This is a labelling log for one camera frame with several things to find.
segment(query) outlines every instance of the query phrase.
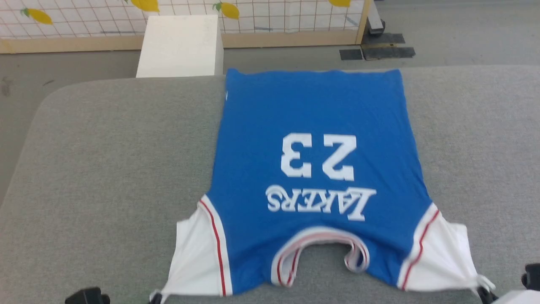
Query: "jersey number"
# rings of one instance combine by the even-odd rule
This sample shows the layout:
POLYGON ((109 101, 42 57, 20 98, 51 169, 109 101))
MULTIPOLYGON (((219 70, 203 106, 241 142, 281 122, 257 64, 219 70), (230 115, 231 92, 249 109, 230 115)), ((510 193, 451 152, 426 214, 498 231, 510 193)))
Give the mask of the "jersey number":
MULTIPOLYGON (((354 181, 353 166, 342 166, 336 170, 334 167, 341 162, 349 153, 356 149, 356 136, 324 134, 325 147, 333 147, 340 144, 337 150, 322 163, 322 171, 333 180, 354 181)), ((283 155, 281 156, 281 171, 288 177, 311 177, 311 164, 302 163, 300 168, 291 167, 292 160, 300 159, 300 152, 294 151, 293 143, 301 143, 305 148, 311 148, 310 133, 290 133, 283 138, 283 155)))

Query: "yellow lemon print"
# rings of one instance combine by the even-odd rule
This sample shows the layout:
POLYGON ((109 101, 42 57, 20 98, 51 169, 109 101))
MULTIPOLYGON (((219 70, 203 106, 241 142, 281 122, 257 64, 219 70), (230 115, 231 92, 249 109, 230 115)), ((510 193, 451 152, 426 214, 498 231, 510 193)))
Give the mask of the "yellow lemon print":
POLYGON ((159 12, 158 0, 131 0, 131 3, 144 11, 159 12))
POLYGON ((51 17, 49 17, 49 15, 47 15, 47 13, 44 11, 24 8, 21 10, 21 14, 25 15, 26 17, 31 17, 35 21, 43 24, 52 24, 51 17))
POLYGON ((339 6, 342 8, 348 8, 350 6, 350 0, 328 0, 331 5, 339 6))
POLYGON ((240 11, 238 10, 237 7, 235 7, 231 3, 227 3, 227 2, 214 3, 212 8, 215 8, 217 11, 221 10, 223 15, 225 15, 225 17, 230 18, 230 19, 238 20, 238 18, 240 17, 240 11))

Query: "wooden frame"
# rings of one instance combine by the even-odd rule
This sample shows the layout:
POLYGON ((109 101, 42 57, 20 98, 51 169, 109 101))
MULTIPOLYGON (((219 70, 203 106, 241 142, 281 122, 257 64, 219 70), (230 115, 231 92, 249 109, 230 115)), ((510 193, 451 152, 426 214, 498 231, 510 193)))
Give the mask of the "wooden frame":
MULTIPOLYGON (((222 34, 223 47, 231 49, 361 44, 372 1, 364 1, 358 31, 222 34)), ((144 36, 0 39, 0 54, 140 50, 143 46, 143 38, 144 36)))

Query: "dark floor tape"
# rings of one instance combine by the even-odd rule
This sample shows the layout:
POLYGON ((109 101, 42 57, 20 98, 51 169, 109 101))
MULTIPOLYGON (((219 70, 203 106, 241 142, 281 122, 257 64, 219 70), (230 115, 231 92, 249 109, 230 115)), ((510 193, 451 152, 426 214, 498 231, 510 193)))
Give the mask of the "dark floor tape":
POLYGON ((341 60, 362 60, 362 50, 339 50, 341 60))
POLYGON ((362 51, 366 60, 383 58, 412 58, 414 55, 416 55, 414 48, 366 48, 362 51))
POLYGON ((362 44, 395 44, 395 43, 405 43, 405 38, 403 34, 390 34, 385 33, 379 37, 373 37, 371 35, 364 35, 362 39, 362 44))

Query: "green leaf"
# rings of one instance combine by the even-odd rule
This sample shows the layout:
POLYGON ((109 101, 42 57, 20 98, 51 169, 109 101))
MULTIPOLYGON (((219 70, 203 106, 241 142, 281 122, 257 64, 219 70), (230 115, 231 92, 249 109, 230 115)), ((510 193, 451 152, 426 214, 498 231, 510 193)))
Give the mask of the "green leaf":
POLYGON ((30 12, 28 12, 28 8, 24 8, 21 10, 21 15, 25 15, 26 17, 30 17, 30 12))

